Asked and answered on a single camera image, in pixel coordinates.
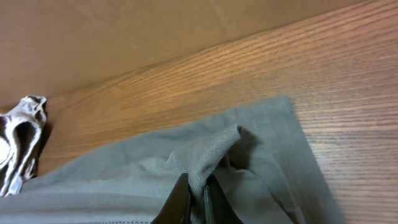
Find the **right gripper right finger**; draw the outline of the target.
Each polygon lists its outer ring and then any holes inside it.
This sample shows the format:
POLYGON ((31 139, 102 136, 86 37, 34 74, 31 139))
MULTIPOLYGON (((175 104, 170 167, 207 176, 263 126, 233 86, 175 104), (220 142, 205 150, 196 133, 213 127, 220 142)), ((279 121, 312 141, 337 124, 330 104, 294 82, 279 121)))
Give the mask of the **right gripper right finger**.
POLYGON ((213 174, 206 180, 203 199, 206 224, 243 224, 213 174))

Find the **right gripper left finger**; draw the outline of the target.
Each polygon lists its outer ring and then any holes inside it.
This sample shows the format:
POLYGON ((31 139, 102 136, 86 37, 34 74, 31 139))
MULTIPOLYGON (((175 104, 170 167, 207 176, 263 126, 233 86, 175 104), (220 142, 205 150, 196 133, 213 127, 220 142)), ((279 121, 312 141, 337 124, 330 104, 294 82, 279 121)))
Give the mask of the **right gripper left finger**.
POLYGON ((191 195, 188 174, 182 173, 151 224, 191 224, 191 195))

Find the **grey shorts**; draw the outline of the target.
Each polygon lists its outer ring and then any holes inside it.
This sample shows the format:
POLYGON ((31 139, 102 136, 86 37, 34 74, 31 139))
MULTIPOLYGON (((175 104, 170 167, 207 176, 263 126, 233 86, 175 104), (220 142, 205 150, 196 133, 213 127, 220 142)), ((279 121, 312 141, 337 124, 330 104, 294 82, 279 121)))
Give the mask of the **grey shorts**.
POLYGON ((343 223, 290 99, 103 146, 1 199, 2 223, 150 223, 185 175, 192 223, 215 177, 244 223, 343 223))

